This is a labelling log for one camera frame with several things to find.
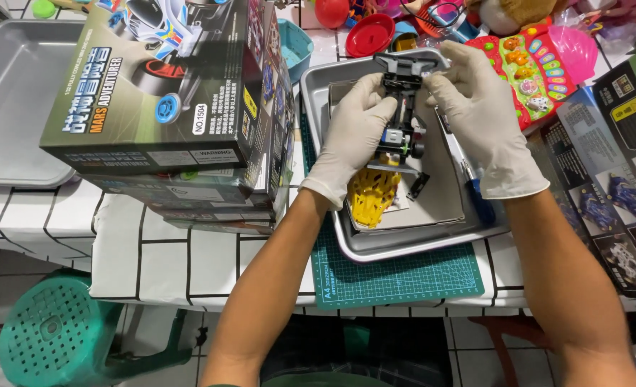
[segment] gray tray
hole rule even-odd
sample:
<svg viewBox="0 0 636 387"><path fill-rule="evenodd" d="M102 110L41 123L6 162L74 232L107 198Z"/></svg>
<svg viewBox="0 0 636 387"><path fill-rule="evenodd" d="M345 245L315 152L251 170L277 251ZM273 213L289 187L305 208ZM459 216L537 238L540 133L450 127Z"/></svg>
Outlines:
<svg viewBox="0 0 636 387"><path fill-rule="evenodd" d="M0 24L0 185L55 187L74 175L39 139L82 28L80 21Z"/></svg>
<svg viewBox="0 0 636 387"><path fill-rule="evenodd" d="M438 58L446 63L440 52L432 48L419 48L394 54L408 57ZM316 154L320 153L323 136L328 131L328 85L381 71L382 66L374 63L369 57L311 67L304 72L301 80L302 97ZM456 163L460 163L464 156L459 144L452 134L444 136L449 144L452 158ZM348 209L342 209L339 212L333 211L332 219L339 248L345 257L356 262L366 263L440 249L509 232L501 203L493 203L497 222L493 226L486 227L478 219L468 191L462 188L461 192L465 222L459 224L357 232L351 225Z"/></svg>

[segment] yellow warning symbol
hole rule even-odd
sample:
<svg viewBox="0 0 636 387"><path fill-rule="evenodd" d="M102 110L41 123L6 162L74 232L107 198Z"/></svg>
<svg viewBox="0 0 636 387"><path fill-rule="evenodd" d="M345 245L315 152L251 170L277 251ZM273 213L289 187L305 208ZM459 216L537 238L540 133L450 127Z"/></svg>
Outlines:
<svg viewBox="0 0 636 387"><path fill-rule="evenodd" d="M612 118L621 121L636 113L636 97L612 110Z"/></svg>
<svg viewBox="0 0 636 387"><path fill-rule="evenodd" d="M249 91L246 88L244 88L244 103L246 103L246 107L249 108L251 115L254 116L255 119L256 114L258 114L258 107L256 107L256 102L254 102L254 99L251 98L251 94L249 94Z"/></svg>

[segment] toy piano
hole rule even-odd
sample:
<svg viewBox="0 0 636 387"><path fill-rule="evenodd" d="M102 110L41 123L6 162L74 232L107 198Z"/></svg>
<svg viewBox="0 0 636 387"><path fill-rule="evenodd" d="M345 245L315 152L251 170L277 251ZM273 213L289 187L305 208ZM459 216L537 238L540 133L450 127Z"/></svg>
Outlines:
<svg viewBox="0 0 636 387"><path fill-rule="evenodd" d="M577 89L562 65L547 24L512 37L480 37L465 44L483 50L500 78L512 86L521 130L554 115L560 101Z"/></svg>

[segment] screwdriver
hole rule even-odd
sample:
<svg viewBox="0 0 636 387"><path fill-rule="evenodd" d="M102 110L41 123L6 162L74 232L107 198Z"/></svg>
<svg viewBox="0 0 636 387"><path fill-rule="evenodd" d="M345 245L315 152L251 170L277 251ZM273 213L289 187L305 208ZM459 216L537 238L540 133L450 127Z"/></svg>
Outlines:
<svg viewBox="0 0 636 387"><path fill-rule="evenodd" d="M492 203L483 199L480 194L480 180L473 177L473 171L471 171L471 167L468 166L468 162L466 162L465 158L462 159L461 169L464 171L464 176L467 180L466 188L471 194L471 202L473 202L473 206L476 207L478 219L480 219L480 222L485 226L494 224L497 219L495 209L492 207Z"/></svg>

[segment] blue screwdriver handle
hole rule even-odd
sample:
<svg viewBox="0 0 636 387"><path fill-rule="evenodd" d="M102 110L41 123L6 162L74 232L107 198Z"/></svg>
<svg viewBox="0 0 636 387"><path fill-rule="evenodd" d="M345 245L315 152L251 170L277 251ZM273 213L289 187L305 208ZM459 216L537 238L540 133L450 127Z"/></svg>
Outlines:
<svg viewBox="0 0 636 387"><path fill-rule="evenodd" d="M495 209L492 207L492 203L489 200L483 199L480 194L480 180L471 179L466 183L466 187L471 192L471 201L473 206L476 207L476 213L480 222L485 226L489 226L495 223L497 216L495 215Z"/></svg>

